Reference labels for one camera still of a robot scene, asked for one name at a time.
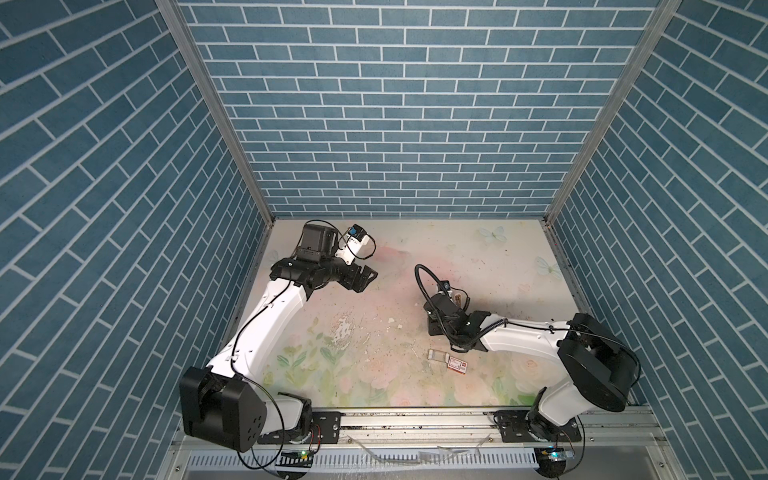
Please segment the red staple box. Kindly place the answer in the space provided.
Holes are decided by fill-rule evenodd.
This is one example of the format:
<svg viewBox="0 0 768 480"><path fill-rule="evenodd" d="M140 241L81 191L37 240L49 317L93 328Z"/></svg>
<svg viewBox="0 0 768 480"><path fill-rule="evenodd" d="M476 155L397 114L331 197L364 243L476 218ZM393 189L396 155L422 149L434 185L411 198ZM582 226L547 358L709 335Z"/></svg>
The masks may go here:
<svg viewBox="0 0 768 480"><path fill-rule="evenodd" d="M446 360L446 366L449 370L460 373L460 374L466 374L468 371L468 363L462 359L449 356Z"/></svg>

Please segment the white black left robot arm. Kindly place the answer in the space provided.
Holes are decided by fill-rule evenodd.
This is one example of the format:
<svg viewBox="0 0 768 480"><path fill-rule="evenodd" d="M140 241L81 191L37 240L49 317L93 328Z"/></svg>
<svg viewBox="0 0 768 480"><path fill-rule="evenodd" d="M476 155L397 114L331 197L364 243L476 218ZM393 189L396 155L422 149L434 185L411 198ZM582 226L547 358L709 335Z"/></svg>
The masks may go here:
<svg viewBox="0 0 768 480"><path fill-rule="evenodd" d="M255 444L305 439L312 429L310 400L270 394L260 384L268 356L311 295L331 283L363 292L377 272L365 265L375 240L354 224L340 231L310 220L291 255L275 262L261 300L233 338L206 366L190 367L179 382L183 430L239 453Z"/></svg>

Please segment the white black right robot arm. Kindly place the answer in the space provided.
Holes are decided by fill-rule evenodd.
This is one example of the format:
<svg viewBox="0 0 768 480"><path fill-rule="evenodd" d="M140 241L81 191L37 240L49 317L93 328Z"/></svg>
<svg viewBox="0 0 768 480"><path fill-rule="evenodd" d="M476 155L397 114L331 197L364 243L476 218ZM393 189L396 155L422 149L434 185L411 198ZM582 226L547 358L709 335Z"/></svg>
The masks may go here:
<svg viewBox="0 0 768 480"><path fill-rule="evenodd" d="M640 376L634 351L588 314L535 322L488 311L469 313L442 292L427 297L423 308L429 334L445 336L456 353L511 352L555 366L559 377L536 392L525 416L528 431L539 440L555 440L587 411L624 411Z"/></svg>

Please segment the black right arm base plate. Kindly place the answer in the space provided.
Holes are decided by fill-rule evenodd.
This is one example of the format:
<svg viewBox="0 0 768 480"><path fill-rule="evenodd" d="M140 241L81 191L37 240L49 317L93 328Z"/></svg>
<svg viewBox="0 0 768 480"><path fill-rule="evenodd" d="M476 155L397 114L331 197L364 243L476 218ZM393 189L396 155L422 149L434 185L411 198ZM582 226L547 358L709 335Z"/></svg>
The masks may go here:
<svg viewBox="0 0 768 480"><path fill-rule="evenodd" d="M497 410L490 418L503 443L577 443L582 440L582 429L576 419L569 420L564 426L557 426L540 415L529 419L528 412L521 409Z"/></svg>

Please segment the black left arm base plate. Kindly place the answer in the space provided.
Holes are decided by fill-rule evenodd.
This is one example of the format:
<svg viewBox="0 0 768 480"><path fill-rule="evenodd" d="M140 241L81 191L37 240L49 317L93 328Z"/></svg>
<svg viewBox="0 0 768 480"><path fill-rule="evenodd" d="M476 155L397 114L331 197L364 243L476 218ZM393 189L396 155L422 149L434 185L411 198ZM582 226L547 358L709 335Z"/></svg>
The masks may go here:
<svg viewBox="0 0 768 480"><path fill-rule="evenodd" d="M340 411L314 411L310 417L304 415L297 426L288 431L276 430L262 435L257 440L259 445L301 444L310 437L320 446L337 444L341 431L342 413Z"/></svg>

